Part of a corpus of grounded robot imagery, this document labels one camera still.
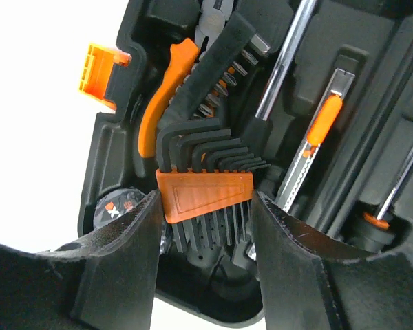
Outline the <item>claw hammer black handle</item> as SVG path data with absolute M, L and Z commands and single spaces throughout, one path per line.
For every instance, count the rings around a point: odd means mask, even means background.
M 272 129 L 272 124 L 269 121 L 270 114 L 316 5 L 317 2 L 312 0 L 300 2 L 267 81 L 257 111 L 240 135 L 242 143 L 257 157 L 262 155 L 268 142 Z

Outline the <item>black bit holder strip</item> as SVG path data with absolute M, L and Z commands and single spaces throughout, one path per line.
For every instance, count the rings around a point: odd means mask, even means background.
M 269 49 L 249 21 L 239 13 L 233 13 L 212 46 L 199 55 L 177 87 L 158 128 L 162 130 L 171 124 L 213 117 L 214 111 L 223 104 L 227 87 L 237 84 L 237 78 L 229 68 L 244 76 L 247 74 L 245 66 L 258 64 Z

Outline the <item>orange handled pliers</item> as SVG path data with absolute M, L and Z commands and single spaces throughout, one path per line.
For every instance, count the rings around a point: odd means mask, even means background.
M 195 28 L 195 38 L 185 38 L 180 43 L 170 46 L 169 66 L 140 123 L 137 150 L 141 158 L 149 159 L 155 156 L 156 131 L 160 118 L 175 96 L 177 88 L 194 68 L 202 46 L 206 44 L 206 48 L 210 48 L 217 40 L 231 17 L 233 6 L 233 1 L 203 1 L 198 26 Z

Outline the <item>black plastic tool case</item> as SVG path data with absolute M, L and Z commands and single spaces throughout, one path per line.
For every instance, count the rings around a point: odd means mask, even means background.
M 110 113 L 97 115 L 95 121 L 78 216 L 80 236 L 95 231 L 96 204 L 108 193 L 131 187 L 146 196 L 160 193 L 156 154 L 149 159 L 138 154 L 139 127 L 169 66 L 170 46 L 195 38 L 202 2 L 130 1 L 115 47 L 89 46 L 79 89 Z M 222 106 L 204 119 L 218 119 L 240 139 L 301 1 L 233 2 L 231 14 L 248 20 L 270 49 L 258 64 L 245 66 L 244 76 L 229 68 L 237 84 L 227 87 Z M 347 244 L 346 224 L 355 204 L 373 206 L 374 215 L 413 145 L 413 1 L 316 2 L 269 117 L 271 134 L 259 156 L 269 166 L 253 173 L 253 195 L 260 191 L 275 203 L 333 71 L 354 73 L 341 111 L 286 212 Z M 156 140 L 160 131 L 157 126 Z M 249 242 L 185 253 L 176 249 L 160 196 L 154 296 L 226 327 L 265 319 L 252 231 L 253 196 Z M 413 245 L 413 165 L 390 212 L 412 226 L 399 246 Z

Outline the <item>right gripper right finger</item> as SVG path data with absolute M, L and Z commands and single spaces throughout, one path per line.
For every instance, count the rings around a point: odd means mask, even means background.
M 413 245 L 373 254 L 255 191 L 252 231 L 268 329 L 413 329 Z

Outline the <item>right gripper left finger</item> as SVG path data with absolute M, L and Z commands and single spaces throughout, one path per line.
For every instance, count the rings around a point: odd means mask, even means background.
M 0 329 L 148 329 L 161 196 L 53 252 L 0 244 Z

